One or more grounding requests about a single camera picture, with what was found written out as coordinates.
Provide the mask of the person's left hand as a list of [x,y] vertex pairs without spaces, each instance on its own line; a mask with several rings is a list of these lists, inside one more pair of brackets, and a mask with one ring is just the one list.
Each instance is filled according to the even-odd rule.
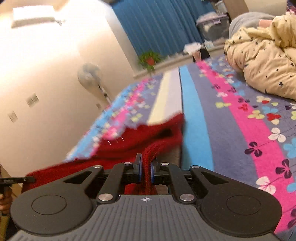
[[8,215],[10,213],[10,208],[13,202],[12,190],[10,187],[4,187],[1,191],[1,215]]

